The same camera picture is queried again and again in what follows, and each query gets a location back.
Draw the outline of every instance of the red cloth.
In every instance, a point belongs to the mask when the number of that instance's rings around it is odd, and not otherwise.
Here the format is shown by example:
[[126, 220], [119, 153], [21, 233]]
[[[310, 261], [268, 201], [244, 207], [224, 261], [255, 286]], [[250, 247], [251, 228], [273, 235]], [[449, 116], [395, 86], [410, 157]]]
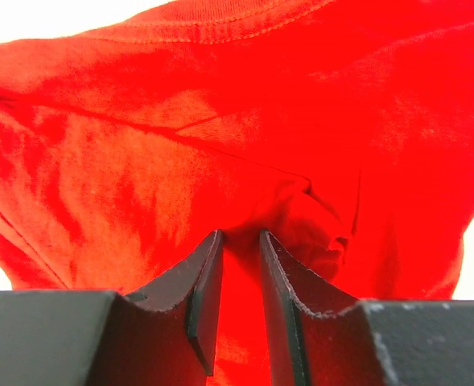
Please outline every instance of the red cloth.
[[210, 385], [270, 382], [260, 229], [353, 295], [449, 298], [473, 215], [473, 0], [179, 0], [0, 44], [14, 288], [127, 293], [220, 228]]

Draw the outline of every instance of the white background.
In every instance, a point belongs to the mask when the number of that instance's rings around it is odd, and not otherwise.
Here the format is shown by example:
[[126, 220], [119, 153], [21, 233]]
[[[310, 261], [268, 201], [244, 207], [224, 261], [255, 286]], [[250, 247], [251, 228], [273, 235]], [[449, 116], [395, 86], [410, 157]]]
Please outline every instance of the white background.
[[[119, 23], [167, 0], [0, 0], [0, 43], [54, 38]], [[474, 299], [474, 220], [465, 237], [465, 259], [455, 298]], [[0, 270], [0, 290], [10, 288]]]

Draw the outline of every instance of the red shirt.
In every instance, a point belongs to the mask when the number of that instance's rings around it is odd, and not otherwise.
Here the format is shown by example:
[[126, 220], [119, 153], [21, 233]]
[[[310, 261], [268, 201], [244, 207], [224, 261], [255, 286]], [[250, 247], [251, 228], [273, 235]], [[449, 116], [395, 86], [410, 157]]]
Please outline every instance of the red shirt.
[[474, 1], [179, 0], [0, 44], [0, 265], [144, 285], [225, 231], [216, 376], [268, 384], [258, 232], [357, 297], [449, 298], [474, 215]]

